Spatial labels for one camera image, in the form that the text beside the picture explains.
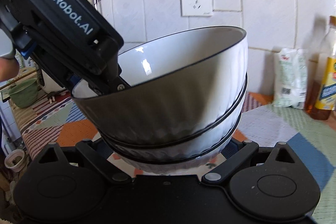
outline black bowl rim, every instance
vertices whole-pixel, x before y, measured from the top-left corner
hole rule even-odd
[[[122,157],[128,159],[128,160],[132,160],[132,161],[135,161],[135,162],[139,162],[139,163],[143,163],[143,164],[149,164],[149,165],[170,165],[170,164],[179,164],[179,163],[183,163],[183,162],[186,162],[186,161],[190,161],[190,160],[194,160],[198,157],[201,157],[201,156],[204,156],[208,153],[210,153],[211,151],[215,150],[216,148],[220,147],[226,140],[228,140],[228,138],[230,138],[234,131],[236,130],[239,122],[240,122],[240,119],[241,119],[241,116],[242,116],[242,113],[239,114],[237,120],[236,120],[236,123],[231,127],[230,131],[228,132],[227,135],[225,135],[218,143],[216,143],[215,145],[213,145],[211,148],[207,149],[207,150],[204,150],[203,152],[199,153],[199,154],[196,154],[194,156],[191,156],[189,158],[184,158],[184,159],[180,159],[180,160],[174,160],[174,161],[150,161],[150,160],[142,160],[142,159],[137,159],[133,156],[129,156],[129,155],[126,155],[124,154],[123,152],[120,152],[118,149],[115,149],[113,146],[111,146],[112,150],[121,155]]]

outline patterned tablecloth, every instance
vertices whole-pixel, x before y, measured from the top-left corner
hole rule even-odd
[[[240,141],[251,139],[260,146],[274,146],[278,141],[289,143],[321,189],[321,199],[313,217],[321,224],[336,223],[336,118],[315,121],[301,110],[273,107],[269,104],[272,99],[271,96],[247,94],[234,138]],[[27,109],[19,109],[13,104],[11,107],[32,158],[50,141],[73,146],[84,138],[92,139],[97,133],[68,93],[57,97],[51,105],[41,93],[40,99]],[[108,160],[118,167],[124,166],[115,154]],[[223,160],[217,156],[206,168],[203,166],[193,172],[201,175]],[[132,166],[125,168],[132,176],[143,174]]]

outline human hand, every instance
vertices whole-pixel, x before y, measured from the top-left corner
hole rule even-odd
[[[15,58],[5,59],[0,57],[0,82],[17,76],[19,68],[19,63]]]

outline bottle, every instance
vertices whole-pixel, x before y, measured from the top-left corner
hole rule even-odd
[[[330,17],[330,29],[321,43],[318,66],[306,112],[315,120],[327,120],[336,102],[336,17]]]

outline bottle cap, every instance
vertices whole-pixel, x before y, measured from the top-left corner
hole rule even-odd
[[[336,17],[330,16],[329,24],[333,25],[333,26],[336,26]]]

